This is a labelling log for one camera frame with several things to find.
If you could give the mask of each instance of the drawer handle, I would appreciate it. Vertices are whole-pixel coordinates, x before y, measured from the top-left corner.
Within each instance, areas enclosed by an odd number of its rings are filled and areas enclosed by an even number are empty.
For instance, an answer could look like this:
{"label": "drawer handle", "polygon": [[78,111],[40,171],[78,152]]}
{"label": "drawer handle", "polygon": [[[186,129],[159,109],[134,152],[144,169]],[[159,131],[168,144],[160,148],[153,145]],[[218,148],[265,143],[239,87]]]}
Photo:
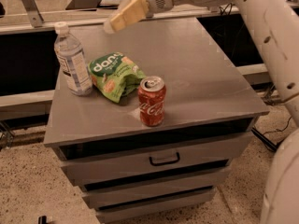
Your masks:
{"label": "drawer handle", "polygon": [[177,153],[177,159],[176,160],[174,160],[174,161],[165,161],[165,162],[160,162],[160,163],[153,162],[152,157],[149,157],[150,164],[152,166],[155,166],[155,167],[164,166],[164,165],[168,165],[168,164],[174,164],[174,163],[179,162],[179,161],[180,161],[179,153]]}

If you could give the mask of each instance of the bottle label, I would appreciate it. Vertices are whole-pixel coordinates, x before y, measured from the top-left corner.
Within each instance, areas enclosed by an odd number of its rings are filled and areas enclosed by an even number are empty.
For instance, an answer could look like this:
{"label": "bottle label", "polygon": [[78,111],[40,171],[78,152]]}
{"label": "bottle label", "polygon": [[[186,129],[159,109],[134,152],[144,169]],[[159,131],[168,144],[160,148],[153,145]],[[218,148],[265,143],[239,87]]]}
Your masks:
{"label": "bottle label", "polygon": [[64,77],[67,83],[67,86],[69,89],[73,90],[73,91],[78,91],[77,86],[75,84],[75,80],[73,79],[71,73],[70,73],[70,69],[67,63],[67,59],[65,57],[62,57],[60,55],[57,54],[57,59],[58,62],[60,64],[60,66],[63,69],[64,72]]}
{"label": "bottle label", "polygon": [[66,54],[65,56],[61,56],[57,54],[57,58],[64,71],[67,85],[71,90],[86,91],[93,85],[82,50],[72,56],[67,56]]}
{"label": "bottle label", "polygon": [[82,90],[86,91],[93,85],[93,83],[92,80],[90,79],[83,53],[80,52],[75,56],[73,56],[72,62],[76,69],[78,83],[80,84]]}

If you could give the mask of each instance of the sponge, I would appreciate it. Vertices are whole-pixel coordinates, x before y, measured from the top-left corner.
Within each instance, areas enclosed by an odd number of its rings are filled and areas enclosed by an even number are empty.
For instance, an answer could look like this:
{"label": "sponge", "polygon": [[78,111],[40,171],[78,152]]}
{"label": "sponge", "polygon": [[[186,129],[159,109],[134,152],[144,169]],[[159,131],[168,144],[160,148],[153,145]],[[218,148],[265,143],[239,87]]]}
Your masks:
{"label": "sponge", "polygon": [[116,13],[105,22],[104,30],[110,34],[116,33],[145,19],[149,10],[147,0],[123,0]]}

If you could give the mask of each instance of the gray cabinet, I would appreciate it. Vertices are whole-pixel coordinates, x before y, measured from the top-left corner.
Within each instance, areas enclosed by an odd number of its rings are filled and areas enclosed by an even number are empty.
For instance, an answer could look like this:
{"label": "gray cabinet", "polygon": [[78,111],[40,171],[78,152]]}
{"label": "gray cabinet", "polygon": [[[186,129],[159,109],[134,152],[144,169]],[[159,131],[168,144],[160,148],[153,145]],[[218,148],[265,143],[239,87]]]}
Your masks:
{"label": "gray cabinet", "polygon": [[115,35],[72,32],[88,60],[121,51],[167,86],[165,119],[149,128],[133,92],[113,104],[77,97],[59,76],[45,146],[102,222],[211,200],[268,110],[196,19],[140,22]]}

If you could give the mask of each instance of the cabinet top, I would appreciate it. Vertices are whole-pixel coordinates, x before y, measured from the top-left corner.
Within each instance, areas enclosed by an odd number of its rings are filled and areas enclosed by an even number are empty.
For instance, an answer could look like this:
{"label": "cabinet top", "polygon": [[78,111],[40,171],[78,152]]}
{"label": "cabinet top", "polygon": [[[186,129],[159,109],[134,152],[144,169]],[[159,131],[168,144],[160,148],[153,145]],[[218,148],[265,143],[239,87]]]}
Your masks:
{"label": "cabinet top", "polygon": [[114,35],[102,25],[71,32],[82,43],[87,62],[121,52],[147,76],[167,87],[164,123],[149,128],[139,119],[137,92],[114,104],[95,88],[77,97],[60,74],[44,144],[80,142],[150,133],[231,119],[258,117],[268,109],[197,19],[142,21]]}

